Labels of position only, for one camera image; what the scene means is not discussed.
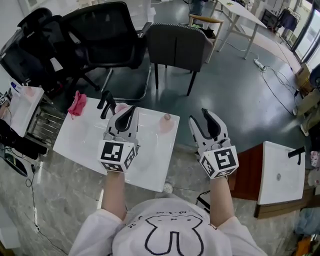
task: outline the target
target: chair armrest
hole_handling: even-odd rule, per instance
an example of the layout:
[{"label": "chair armrest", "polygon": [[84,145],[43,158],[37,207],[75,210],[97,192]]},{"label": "chair armrest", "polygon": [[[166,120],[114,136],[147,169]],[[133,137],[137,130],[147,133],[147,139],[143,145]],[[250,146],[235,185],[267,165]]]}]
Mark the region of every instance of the chair armrest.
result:
[{"label": "chair armrest", "polygon": [[195,20],[199,20],[202,22],[208,22],[208,23],[223,23],[224,22],[223,20],[220,20],[220,19],[203,17],[203,16],[198,16],[198,15],[193,15],[193,14],[190,14],[189,16]]},{"label": "chair armrest", "polygon": [[143,38],[145,36],[151,24],[152,22],[147,22],[146,24],[144,24],[142,30],[138,31],[138,38]]}]

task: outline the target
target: black office chair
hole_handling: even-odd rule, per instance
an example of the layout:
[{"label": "black office chair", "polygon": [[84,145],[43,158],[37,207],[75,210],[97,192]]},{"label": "black office chair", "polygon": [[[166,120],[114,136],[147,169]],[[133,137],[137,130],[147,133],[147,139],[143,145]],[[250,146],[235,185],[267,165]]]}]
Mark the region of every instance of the black office chair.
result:
[{"label": "black office chair", "polygon": [[[85,52],[87,67],[109,69],[101,92],[104,91],[112,68],[129,67],[137,69],[147,50],[147,22],[141,31],[136,31],[124,2],[108,2],[75,10],[61,19],[64,37],[78,49]],[[151,66],[144,95],[148,86]],[[115,100],[137,101],[115,98]]]},{"label": "black office chair", "polygon": [[51,64],[46,65],[43,58],[45,54],[42,49],[48,48],[48,46],[44,45],[42,48],[39,48],[39,40],[37,40],[36,44],[33,43],[33,40],[37,38],[38,31],[41,31],[41,23],[51,17],[52,12],[49,9],[39,8],[20,21],[17,26],[21,28],[21,38],[17,40],[19,47],[15,50],[16,57],[20,56],[24,58],[23,72],[28,73],[28,75],[25,76],[27,79],[20,82],[29,83],[30,86],[41,86],[47,95],[59,91],[60,84],[52,78]]},{"label": "black office chair", "polygon": [[[85,68],[85,52],[65,40],[60,26],[61,18],[55,15],[44,20],[31,34],[21,39],[20,47],[41,61],[52,80],[65,84],[66,78],[71,77],[70,88],[73,88],[83,78],[98,91],[100,87],[86,76],[90,70]],[[55,71],[50,61],[52,58],[61,64],[62,70]]]}]

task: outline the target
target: concrete floor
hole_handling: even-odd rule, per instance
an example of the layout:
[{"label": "concrete floor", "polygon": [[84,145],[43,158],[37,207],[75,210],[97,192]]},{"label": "concrete floor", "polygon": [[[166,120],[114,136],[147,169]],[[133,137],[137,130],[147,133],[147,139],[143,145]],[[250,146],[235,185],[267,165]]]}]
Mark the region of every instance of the concrete floor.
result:
[{"label": "concrete floor", "polygon": [[[154,22],[183,24],[188,22],[188,5],[182,0],[169,2],[151,1],[156,10]],[[203,15],[209,15],[212,3],[207,2]],[[222,13],[215,13],[219,19],[225,20],[220,38],[223,38],[229,22]],[[240,24],[253,28],[248,20],[240,20]],[[269,30],[260,27],[258,32],[274,38]],[[228,42],[238,49],[246,49],[248,40],[236,34],[231,34]],[[309,140],[300,131],[301,119],[296,119],[277,101],[262,78],[262,73],[254,64],[253,59],[259,56],[259,61],[265,66],[282,72],[294,84],[294,74],[290,67],[281,59],[267,50],[253,44],[247,60],[244,53],[226,44],[221,52],[215,51],[210,63],[204,64],[196,76],[191,94],[186,93],[191,80],[188,70],[159,65],[159,89],[156,90],[154,67],[144,99],[137,106],[167,112],[180,116],[176,143],[194,146],[194,141],[188,125],[189,115],[205,125],[201,108],[216,113],[227,125],[231,142],[238,152],[245,151],[263,141],[270,141],[284,146],[299,148],[309,144]],[[108,82],[107,89],[116,97],[139,98],[143,93],[147,77],[149,60],[146,55],[139,69],[115,68]],[[103,85],[107,73],[104,69],[95,70],[89,76],[99,85]],[[295,106],[294,97],[279,83],[271,70],[264,74],[269,86],[279,100],[291,112]],[[89,97],[99,98],[90,86],[79,87]],[[298,95],[295,101],[301,100]]]}]

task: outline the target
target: power strip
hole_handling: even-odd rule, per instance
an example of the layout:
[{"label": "power strip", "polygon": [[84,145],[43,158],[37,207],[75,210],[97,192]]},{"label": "power strip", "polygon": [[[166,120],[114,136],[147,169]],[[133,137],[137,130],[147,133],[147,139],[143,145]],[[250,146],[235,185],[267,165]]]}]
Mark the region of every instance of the power strip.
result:
[{"label": "power strip", "polygon": [[254,62],[254,64],[256,64],[259,67],[259,69],[262,72],[266,72],[266,70],[267,70],[266,66],[262,65],[257,59],[255,59],[253,62]]}]

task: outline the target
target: gray armchair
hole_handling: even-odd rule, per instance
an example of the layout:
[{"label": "gray armchair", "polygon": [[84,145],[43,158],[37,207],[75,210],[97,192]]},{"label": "gray armchair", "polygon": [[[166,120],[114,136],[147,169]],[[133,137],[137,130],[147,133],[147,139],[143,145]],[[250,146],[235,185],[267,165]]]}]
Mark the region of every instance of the gray armchair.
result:
[{"label": "gray armchair", "polygon": [[196,75],[212,52],[213,43],[194,27],[179,24],[154,23],[148,30],[147,48],[154,63],[155,85],[159,86],[158,64],[190,70],[192,79],[189,96]]}]

